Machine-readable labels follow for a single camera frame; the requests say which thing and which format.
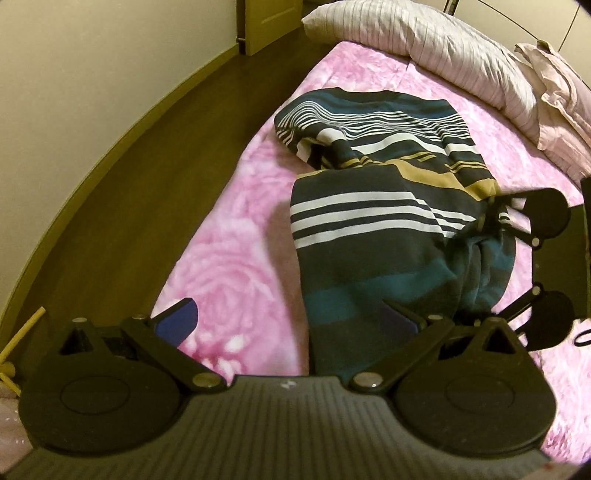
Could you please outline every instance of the mustard stripe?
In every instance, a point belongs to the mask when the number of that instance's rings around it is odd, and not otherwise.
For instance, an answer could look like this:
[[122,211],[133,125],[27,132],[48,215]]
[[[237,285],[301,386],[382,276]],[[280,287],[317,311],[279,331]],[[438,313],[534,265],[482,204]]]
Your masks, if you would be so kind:
[[342,163],[340,165],[340,168],[347,168],[351,165],[355,165],[356,163],[361,163],[361,160],[358,158],[352,158],[351,160],[347,160],[346,162]]
[[431,155],[427,155],[426,157],[419,158],[418,160],[419,161],[427,161],[427,160],[431,160],[432,158],[435,158],[435,157],[436,157],[436,155],[431,154]]
[[376,161],[376,160],[372,160],[371,158],[366,158],[365,161],[363,162],[364,165],[367,165],[368,163],[373,163],[375,165],[386,165],[388,162],[391,162],[392,160],[387,160],[385,162],[383,161]]
[[443,189],[463,190],[475,200],[483,200],[501,192],[495,179],[478,180],[465,187],[452,172],[437,173],[424,168],[414,167],[404,160],[388,160],[388,163],[396,165],[400,175],[409,181],[415,181],[432,187]]
[[318,175],[320,172],[322,172],[324,170],[314,170],[314,171],[309,171],[308,173],[300,173],[299,175],[296,176],[296,179],[303,179],[304,177],[311,177],[312,175]]
[[479,161],[464,161],[464,160],[460,160],[460,161],[455,162],[453,165],[449,166],[449,168],[452,170],[452,169],[456,168],[458,165],[478,165],[479,167],[486,168],[486,165],[484,165],[482,162],[479,162]]
[[450,168],[450,171],[457,173],[459,170],[463,168],[484,168],[487,170],[485,165],[458,165],[457,168]]
[[413,153],[412,155],[405,155],[403,157],[400,157],[400,160],[412,160],[413,158],[417,158],[417,157],[422,157],[423,155],[433,155],[431,152],[417,152],[417,153]]

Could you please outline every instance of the pillow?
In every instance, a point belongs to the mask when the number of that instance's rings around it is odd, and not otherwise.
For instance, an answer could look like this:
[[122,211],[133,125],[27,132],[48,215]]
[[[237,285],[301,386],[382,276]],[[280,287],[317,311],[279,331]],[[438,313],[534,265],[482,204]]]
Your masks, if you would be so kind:
[[520,43],[516,51],[531,64],[546,88],[541,99],[556,108],[591,147],[591,90],[551,45]]
[[[585,138],[584,128],[574,127],[574,118],[568,112],[568,104],[573,96],[575,101],[571,103],[572,105],[584,103],[584,94],[573,95],[574,91],[569,90],[570,87],[568,87],[570,82],[563,73],[554,69],[548,57],[543,55],[538,47],[518,44],[516,52],[529,62],[522,62],[520,66],[538,99],[540,140],[537,147],[580,188],[580,181],[591,176],[591,144]],[[551,90],[553,94],[549,94],[548,85],[553,89]],[[584,108],[579,107],[579,109],[581,112],[585,111]]]
[[302,23],[313,40],[411,57],[499,109],[537,144],[536,98],[515,56],[461,20],[411,0],[343,0],[318,7]]

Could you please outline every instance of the white stripe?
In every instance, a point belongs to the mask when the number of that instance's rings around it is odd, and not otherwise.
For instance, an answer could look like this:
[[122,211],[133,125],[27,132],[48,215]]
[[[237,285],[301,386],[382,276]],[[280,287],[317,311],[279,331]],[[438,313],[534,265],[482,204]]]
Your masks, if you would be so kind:
[[313,235],[305,236],[304,238],[298,238],[298,240],[295,240],[295,247],[304,248],[314,244],[330,242],[344,236],[376,232],[378,230],[386,230],[390,228],[405,228],[419,232],[440,233],[446,238],[455,235],[455,232],[443,231],[438,225],[426,225],[425,223],[416,222],[414,220],[382,220],[380,222],[366,223],[364,225],[346,226],[344,228],[339,228],[338,230],[319,232]]
[[294,139],[294,135],[296,134],[296,131],[294,129],[289,130],[289,135],[287,135],[287,138],[283,141],[283,143],[285,145],[289,145],[291,144],[291,142]]
[[[405,122],[396,122],[396,120],[402,119],[405,120]],[[419,128],[423,136],[429,137],[430,135],[433,135],[429,129],[443,129],[444,132],[441,134],[442,136],[470,138],[467,125],[458,114],[443,117],[441,119],[417,119],[403,112],[372,112],[365,114],[331,113],[314,102],[304,102],[298,105],[298,107],[282,119],[280,125],[284,127],[289,122],[290,124],[293,124],[294,127],[303,129],[322,121],[337,123],[339,128],[347,133],[348,138],[357,138],[360,135],[368,135],[369,133],[366,132],[368,128],[373,128],[374,130],[372,131],[375,131],[374,134],[378,134],[381,131],[376,129],[376,125],[380,125],[384,128],[384,133],[392,131],[392,127],[401,127],[404,129]]]
[[429,150],[430,152],[433,152],[433,153],[442,153],[445,155],[449,155],[451,152],[472,152],[472,153],[478,154],[478,149],[476,148],[475,145],[472,146],[472,145],[450,143],[450,144],[447,144],[445,148],[441,148],[441,147],[438,147],[437,145],[426,143],[426,142],[418,139],[415,135],[411,135],[408,133],[399,133],[399,134],[390,135],[389,137],[386,137],[379,142],[368,144],[368,145],[359,145],[357,147],[351,147],[351,149],[354,151],[357,151],[363,155],[369,155],[374,152],[383,150],[387,146],[392,145],[396,142],[401,142],[403,140],[412,140],[412,141],[418,143],[419,145],[421,145],[425,150]]
[[312,144],[302,139],[297,144],[297,156],[303,161],[308,162],[310,155],[312,154]]
[[411,192],[349,192],[349,193],[338,193],[335,195],[329,195],[328,197],[322,197],[315,200],[308,200],[307,202],[296,203],[292,205],[290,214],[295,215],[301,212],[308,212],[315,210],[320,207],[328,205],[336,205],[338,203],[352,203],[352,202],[367,202],[371,200],[412,200],[417,202],[419,205],[424,205],[429,208],[433,213],[436,213],[442,217],[448,219],[459,219],[466,222],[473,222],[476,220],[475,217],[465,215],[460,212],[448,212],[446,210],[440,210],[431,208],[424,200],[416,198]]
[[438,215],[447,217],[447,218],[456,218],[456,219],[460,219],[460,220],[465,220],[467,222],[473,222],[474,220],[476,220],[476,217],[471,217],[470,215],[466,215],[464,213],[460,213],[460,212],[448,212],[446,210],[439,210],[436,208],[431,208],[431,211],[433,213],[436,213]]
[[398,115],[396,119],[380,119],[378,113],[372,114],[366,121],[356,119],[354,121],[345,121],[334,118],[328,114],[319,112],[300,112],[299,115],[291,119],[290,124],[295,128],[304,129],[316,123],[337,124],[346,134],[347,139],[355,140],[367,135],[386,134],[396,129],[405,131],[414,131],[424,137],[438,140],[440,137],[459,137],[470,138],[470,132],[467,126],[460,118],[445,120],[442,122],[418,120],[406,114]]
[[335,140],[346,140],[343,132],[336,128],[324,128],[320,130],[316,139],[322,142],[324,145],[330,145]]
[[352,124],[356,124],[356,125],[359,124],[360,120],[374,121],[377,118],[382,118],[386,121],[392,121],[392,120],[399,119],[399,118],[410,118],[410,119],[416,120],[418,122],[426,122],[426,123],[432,123],[432,124],[440,124],[440,123],[453,121],[454,124],[457,124],[458,122],[460,122],[460,124],[466,125],[459,113],[452,113],[451,115],[442,116],[439,118],[421,118],[421,117],[411,116],[408,113],[402,112],[400,110],[397,110],[395,112],[376,111],[376,112],[368,112],[368,113],[337,113],[337,112],[332,112],[330,110],[327,110],[318,102],[315,102],[312,100],[307,100],[305,102],[300,103],[292,111],[290,111],[285,117],[283,117],[283,119],[280,122],[280,126],[284,127],[287,123],[289,123],[289,120],[291,118],[293,118],[294,116],[300,115],[306,111],[312,111],[312,112],[316,113],[317,116],[326,115],[329,118],[338,119],[339,122],[343,122],[343,123],[348,122],[348,123],[352,123]]
[[424,200],[417,199],[410,192],[349,192],[296,203],[291,207],[290,214],[295,215],[336,203],[363,202],[365,200],[414,200],[421,205],[427,205]]
[[499,219],[499,223],[507,223],[509,225],[515,226],[515,224],[511,220],[511,217],[509,216],[508,213],[505,213],[505,212],[499,213],[498,219]]
[[322,213],[302,220],[297,220],[291,224],[291,232],[296,233],[304,228],[311,226],[322,225],[324,223],[331,222],[342,222],[344,220],[352,220],[354,218],[365,218],[378,215],[395,215],[402,213],[410,213],[411,215],[418,215],[431,220],[437,221],[440,226],[448,226],[461,230],[464,228],[463,223],[451,223],[444,219],[438,219],[433,215],[430,210],[425,210],[421,207],[415,207],[412,205],[401,205],[399,207],[372,207],[372,208],[359,208],[355,210],[344,210],[339,212]]

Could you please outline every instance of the baseboard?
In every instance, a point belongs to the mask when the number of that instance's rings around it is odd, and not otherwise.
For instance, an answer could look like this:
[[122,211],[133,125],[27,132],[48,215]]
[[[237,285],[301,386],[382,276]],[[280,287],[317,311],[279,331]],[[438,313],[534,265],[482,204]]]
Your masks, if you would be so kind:
[[119,141],[107,152],[107,154],[81,182],[74,193],[72,193],[61,211],[57,214],[53,223],[43,235],[8,299],[4,312],[0,317],[0,348],[4,347],[4,345],[10,340],[22,304],[25,301],[33,281],[41,270],[43,263],[51,252],[51,249],[55,246],[59,237],[66,229],[66,226],[88,198],[88,195],[90,195],[92,190],[94,190],[111,167],[115,165],[115,163],[145,131],[150,129],[150,127],[152,127],[158,119],[160,119],[160,117],[162,117],[184,95],[189,93],[189,91],[204,81],[205,78],[236,55],[238,55],[237,44],[201,67],[188,79],[178,85],[166,97],[154,105],[148,113],[138,120],[138,122],[136,122],[136,124],[119,139]]

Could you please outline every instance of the folded cloth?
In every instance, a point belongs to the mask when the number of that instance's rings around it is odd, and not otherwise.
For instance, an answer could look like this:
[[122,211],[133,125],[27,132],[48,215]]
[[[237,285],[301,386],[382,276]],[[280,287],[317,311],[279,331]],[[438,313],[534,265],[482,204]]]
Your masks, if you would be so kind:
[[446,100],[316,90],[275,130],[317,169],[290,212],[317,374],[348,382],[399,345],[383,300],[459,319],[502,297],[515,239],[476,231],[499,187]]
[[519,67],[538,101],[539,150],[580,189],[591,175],[591,90],[547,43],[520,43]]

